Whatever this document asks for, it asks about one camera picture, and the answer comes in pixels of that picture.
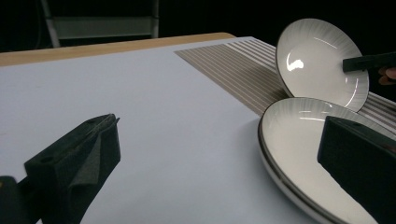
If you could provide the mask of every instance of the chair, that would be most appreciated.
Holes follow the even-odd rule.
[[[122,0],[119,5],[115,0],[41,0],[54,48],[61,46],[62,39],[142,35],[158,38],[159,4],[159,0]],[[107,6],[117,9],[107,10]]]

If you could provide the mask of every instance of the ribbed pattern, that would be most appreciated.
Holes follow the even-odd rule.
[[[259,116],[270,104],[288,97],[277,75],[276,48],[258,39],[176,54]],[[396,133],[396,103],[370,92],[358,113]]]

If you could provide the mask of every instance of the white plate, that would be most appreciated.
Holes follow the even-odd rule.
[[[289,97],[309,97],[359,111],[369,92],[367,70],[343,72],[343,60],[360,57],[339,28],[317,19],[291,23],[276,46],[276,66]]]
[[[389,130],[340,105],[296,97],[277,101],[262,115],[262,159],[276,184],[320,223],[376,223],[318,163],[327,116],[357,121],[391,139]]]

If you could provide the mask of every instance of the plate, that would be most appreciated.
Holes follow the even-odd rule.
[[[260,120],[265,167],[279,188],[320,223],[376,223],[317,161],[327,116],[356,121],[396,140],[391,131],[343,106],[287,98],[271,104]]]
[[[343,72],[343,60],[360,57],[339,28],[318,19],[291,23],[276,46],[276,67],[289,97],[316,98],[359,111],[369,92],[367,70]]]

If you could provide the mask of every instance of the wooden table edge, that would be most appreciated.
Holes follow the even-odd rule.
[[[108,44],[95,44],[77,47],[64,47],[57,49],[36,49],[0,53],[0,66],[16,65],[23,63],[40,63],[77,57],[87,57],[100,54],[117,53],[138,49],[151,49],[179,44],[189,44],[217,39],[235,38],[228,33],[210,33],[201,35],[181,35],[124,41]]]

